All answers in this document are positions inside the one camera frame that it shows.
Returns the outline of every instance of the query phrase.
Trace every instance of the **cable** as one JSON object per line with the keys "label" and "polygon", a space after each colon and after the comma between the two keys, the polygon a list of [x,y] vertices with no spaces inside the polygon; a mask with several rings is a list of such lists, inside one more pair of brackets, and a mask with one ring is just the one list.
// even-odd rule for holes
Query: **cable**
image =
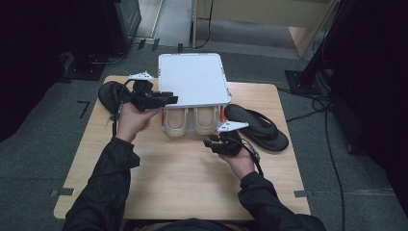
{"label": "cable", "polygon": [[[278,88],[278,90],[283,91],[283,92],[285,92],[285,93],[291,93],[290,90],[279,89],[279,88]],[[296,120],[296,119],[302,119],[302,118],[304,118],[304,117],[311,116],[311,115],[316,114],[316,113],[324,112],[324,132],[325,132],[325,136],[326,136],[327,148],[328,148],[328,150],[329,150],[329,155],[330,155],[331,163],[332,163],[332,165],[333,165],[333,169],[334,169],[334,171],[335,171],[336,179],[337,179],[337,182],[338,182],[338,185],[339,185],[340,197],[341,197],[341,201],[342,201],[342,231],[344,231],[344,230],[345,230],[345,205],[344,205],[343,184],[342,184],[342,181],[341,181],[341,179],[340,179],[340,175],[339,175],[339,172],[338,172],[338,170],[337,170],[336,163],[335,163],[335,161],[334,161],[333,151],[332,151],[332,149],[331,149],[330,138],[329,138],[329,134],[328,134],[328,125],[327,125],[327,121],[328,121],[327,115],[328,115],[328,111],[329,111],[329,109],[331,108],[332,104],[329,102],[327,105],[324,105],[324,104],[320,101],[321,99],[328,99],[328,97],[326,97],[326,96],[313,97],[313,96],[307,95],[307,94],[296,94],[296,93],[292,93],[292,94],[297,95],[297,96],[300,96],[300,97],[305,97],[305,98],[311,98],[311,99],[313,99],[313,101],[312,101],[312,107],[314,108],[314,111],[311,112],[311,113],[309,113],[309,114],[307,114],[307,115],[302,115],[302,116],[298,116],[298,117],[295,117],[295,118],[288,119],[287,122],[291,122],[291,121]],[[320,109],[319,109],[319,108],[316,108],[316,106],[315,106],[315,104],[314,104],[315,102],[319,102],[319,104],[320,104],[321,106],[323,106],[323,107],[320,108]]]}
{"label": "cable", "polygon": [[260,159],[261,159],[261,157],[259,156],[258,152],[255,150],[255,148],[252,146],[252,144],[251,144],[249,141],[247,141],[246,139],[241,138],[241,140],[242,140],[242,141],[245,141],[245,142],[246,142],[246,145],[249,146],[249,147],[247,147],[247,146],[246,146],[245,144],[243,144],[241,141],[237,141],[237,140],[235,140],[235,139],[233,139],[233,138],[220,137],[220,136],[217,136],[217,135],[213,135],[213,137],[217,138],[218,141],[221,141],[221,142],[224,143],[224,144],[225,144],[225,141],[232,141],[232,142],[238,144],[239,146],[245,148],[245,150],[249,153],[249,156],[251,157],[251,159],[252,159],[253,163],[255,164],[256,168],[258,169],[258,173],[259,173],[261,176],[264,176],[264,172],[262,171],[262,168],[261,168],[261,165],[260,165]]}
{"label": "cable", "polygon": [[112,124],[112,134],[115,137],[116,136],[116,130],[117,130],[117,120],[120,117],[120,113],[122,111],[122,106],[123,106],[123,102],[120,100],[120,98],[122,97],[122,93],[125,90],[125,88],[127,88],[126,86],[129,84],[129,82],[134,81],[134,80],[126,80],[126,82],[123,84],[122,89],[120,90],[120,94],[119,97],[117,98],[117,111],[116,111],[116,115],[113,116],[113,120],[114,123]]}
{"label": "cable", "polygon": [[331,150],[331,145],[330,145],[329,132],[328,132],[328,129],[327,129],[327,114],[328,114],[328,111],[329,111],[329,107],[326,108],[325,114],[324,114],[324,130],[325,130],[325,134],[326,134],[326,141],[327,141],[327,147],[329,149],[330,159],[331,159],[331,162],[332,162],[332,165],[333,165],[333,169],[334,169],[334,171],[336,173],[336,178],[337,178],[337,182],[339,184],[339,189],[340,189],[340,198],[341,198],[341,201],[342,201],[342,230],[344,231],[344,229],[345,229],[344,192],[343,192],[342,181],[340,180],[340,175],[339,175],[339,172],[337,171],[337,167],[336,167],[336,164],[335,164],[334,158],[333,158],[333,152]]}
{"label": "cable", "polygon": [[214,0],[211,1],[210,18],[208,19],[208,36],[207,36],[207,39],[205,40],[204,44],[196,47],[198,49],[203,47],[205,44],[207,44],[208,40],[210,39],[210,36],[211,36],[211,18],[213,17],[213,5],[214,5]]}
{"label": "cable", "polygon": [[300,115],[300,116],[296,116],[296,117],[293,117],[293,118],[289,118],[289,119],[286,120],[287,123],[292,122],[294,120],[299,120],[299,119],[302,119],[302,118],[305,118],[305,117],[308,117],[308,116],[312,116],[312,115],[314,115],[316,113],[323,113],[327,109],[327,107],[329,106],[329,104],[325,105],[323,102],[321,102],[321,100],[328,100],[329,98],[327,96],[314,97],[314,96],[309,95],[309,94],[292,93],[290,90],[286,90],[286,89],[280,89],[280,88],[277,88],[277,89],[280,90],[280,91],[283,91],[284,93],[294,94],[294,95],[297,95],[297,96],[300,96],[300,97],[312,99],[312,108],[314,109],[312,112],[310,112],[310,113],[308,113],[306,115]]}

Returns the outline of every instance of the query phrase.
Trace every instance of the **hand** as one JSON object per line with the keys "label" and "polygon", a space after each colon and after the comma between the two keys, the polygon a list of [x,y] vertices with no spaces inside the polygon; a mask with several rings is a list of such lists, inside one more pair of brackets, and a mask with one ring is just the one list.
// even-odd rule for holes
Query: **hand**
{"label": "hand", "polygon": [[218,156],[230,165],[232,171],[240,180],[242,180],[245,175],[255,170],[254,162],[245,148],[241,148],[241,151],[235,157],[229,157],[226,155]]}
{"label": "hand", "polygon": [[160,109],[151,109],[140,112],[132,103],[123,104],[116,137],[124,141],[132,142],[136,134],[147,124],[149,119],[159,111]]}

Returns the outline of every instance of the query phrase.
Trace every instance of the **beige shoe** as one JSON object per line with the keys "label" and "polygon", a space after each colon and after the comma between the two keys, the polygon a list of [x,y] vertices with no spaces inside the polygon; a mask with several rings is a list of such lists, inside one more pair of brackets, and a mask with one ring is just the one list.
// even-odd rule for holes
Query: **beige shoe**
{"label": "beige shoe", "polygon": [[163,131],[170,137],[181,137],[189,126],[187,113],[189,109],[165,109]]}
{"label": "beige shoe", "polygon": [[194,108],[193,127],[199,135],[211,135],[217,130],[217,107]]}

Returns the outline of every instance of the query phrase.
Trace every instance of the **white lid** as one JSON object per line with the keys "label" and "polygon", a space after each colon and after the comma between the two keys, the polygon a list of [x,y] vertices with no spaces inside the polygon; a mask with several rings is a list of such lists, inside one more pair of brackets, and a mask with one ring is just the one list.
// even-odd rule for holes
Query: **white lid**
{"label": "white lid", "polygon": [[178,96],[166,108],[227,105],[231,102],[221,57],[215,53],[159,56],[159,91]]}

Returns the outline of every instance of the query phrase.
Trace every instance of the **gray carpet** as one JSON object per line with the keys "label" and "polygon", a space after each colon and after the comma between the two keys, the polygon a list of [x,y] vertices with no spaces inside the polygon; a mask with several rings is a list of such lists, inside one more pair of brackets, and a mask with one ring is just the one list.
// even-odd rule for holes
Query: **gray carpet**
{"label": "gray carpet", "polygon": [[[19,131],[0,143],[0,230],[61,230],[53,216],[59,189],[85,131],[98,88],[109,75],[148,71],[157,76],[158,57],[177,48],[133,47],[117,64],[107,65],[99,81],[55,84],[33,109]],[[210,52],[185,49],[184,52]],[[218,53],[231,82],[270,83],[288,88],[284,71],[302,70],[303,60]],[[311,100],[280,92],[286,118],[313,111]],[[90,105],[80,118],[85,104]],[[327,230],[341,230],[339,185],[324,132],[324,114],[288,124],[312,214]],[[407,230],[403,214],[384,171],[369,157],[349,155],[336,117],[328,114],[328,134],[344,187],[345,230]]]}

